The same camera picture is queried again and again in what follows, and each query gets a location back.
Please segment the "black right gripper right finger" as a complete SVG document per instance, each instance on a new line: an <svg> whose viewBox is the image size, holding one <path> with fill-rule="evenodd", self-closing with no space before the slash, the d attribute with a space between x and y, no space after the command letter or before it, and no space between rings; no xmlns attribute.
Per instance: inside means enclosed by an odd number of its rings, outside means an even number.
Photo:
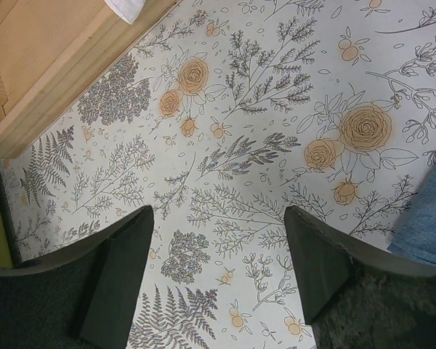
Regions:
<svg viewBox="0 0 436 349"><path fill-rule="evenodd" d="M436 265L285 210L303 317L318 348L436 348Z"/></svg>

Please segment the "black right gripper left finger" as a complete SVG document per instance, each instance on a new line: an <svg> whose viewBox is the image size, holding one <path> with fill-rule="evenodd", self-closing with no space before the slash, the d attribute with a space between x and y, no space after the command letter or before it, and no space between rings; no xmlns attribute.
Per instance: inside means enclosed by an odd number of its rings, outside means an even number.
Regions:
<svg viewBox="0 0 436 349"><path fill-rule="evenodd" d="M0 271L0 348L125 348L153 235L151 206L23 268Z"/></svg>

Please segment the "white shirt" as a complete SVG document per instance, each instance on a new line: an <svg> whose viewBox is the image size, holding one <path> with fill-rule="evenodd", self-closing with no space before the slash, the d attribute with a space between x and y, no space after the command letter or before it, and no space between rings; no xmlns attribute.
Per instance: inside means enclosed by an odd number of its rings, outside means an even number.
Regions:
<svg viewBox="0 0 436 349"><path fill-rule="evenodd" d="M108 7L124 22L133 25L146 0L105 0Z"/></svg>

